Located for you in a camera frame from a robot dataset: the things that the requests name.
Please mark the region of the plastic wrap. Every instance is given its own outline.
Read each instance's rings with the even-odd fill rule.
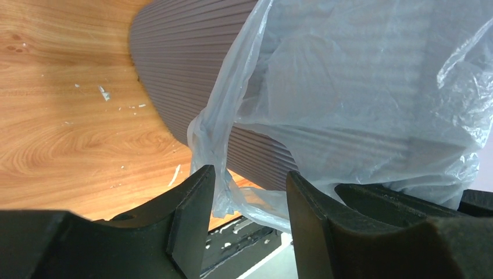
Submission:
[[[216,166],[214,215],[290,230],[285,192],[228,174],[233,125],[285,145],[335,199],[380,183],[457,208],[491,129],[492,24],[487,0],[260,0],[188,128],[191,171]]]

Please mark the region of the clear plastic bag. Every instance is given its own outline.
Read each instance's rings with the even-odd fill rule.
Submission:
[[[492,124],[492,25],[489,0],[259,0],[188,128],[191,171],[216,166],[213,214],[290,230],[285,192],[226,170],[233,125],[284,144],[335,199],[381,183],[457,208]]]

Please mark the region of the black plastic part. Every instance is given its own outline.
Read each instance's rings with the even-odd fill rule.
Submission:
[[[279,246],[279,231],[240,217],[209,233],[201,278],[237,278]]]
[[[349,207],[298,173],[288,174],[300,279],[493,277],[493,219],[465,216],[383,187],[341,185],[336,191]]]
[[[214,183],[204,166],[110,221],[0,211],[0,278],[199,278]]]
[[[493,193],[465,190],[458,211],[474,217],[493,217]]]

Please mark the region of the white paint speck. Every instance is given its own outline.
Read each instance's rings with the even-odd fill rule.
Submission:
[[[103,95],[103,98],[105,98],[105,101],[109,101],[111,99],[108,92],[103,92],[102,95]]]
[[[233,229],[233,234],[238,234],[239,231],[241,231],[244,228],[248,227],[252,223],[253,223],[252,220],[248,220],[247,219],[247,220],[241,222],[240,224],[235,225],[234,226],[234,229]]]
[[[98,85],[99,91],[101,92],[101,95],[103,95],[103,98],[105,98],[105,101],[109,101],[111,99],[111,96],[109,95],[109,92],[106,92],[103,86]]]
[[[220,230],[219,230],[219,233],[222,234],[224,230],[228,229],[229,227],[231,227],[232,225],[236,224],[237,222],[239,222],[240,219],[236,220],[236,221],[232,221],[231,223],[229,223],[228,225],[225,225],[224,227],[222,227]]]
[[[181,167],[181,164],[179,164],[176,169],[174,170],[174,175],[173,175],[173,178],[171,179],[171,181],[169,182],[168,184],[168,187],[170,187],[171,185],[173,185],[174,181],[176,180],[176,177],[178,177],[178,172],[180,172],[180,167]]]

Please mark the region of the wood grain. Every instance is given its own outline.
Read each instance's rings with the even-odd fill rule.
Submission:
[[[128,54],[131,20],[148,2],[0,3],[0,208],[109,219],[189,175],[190,150],[168,132]]]

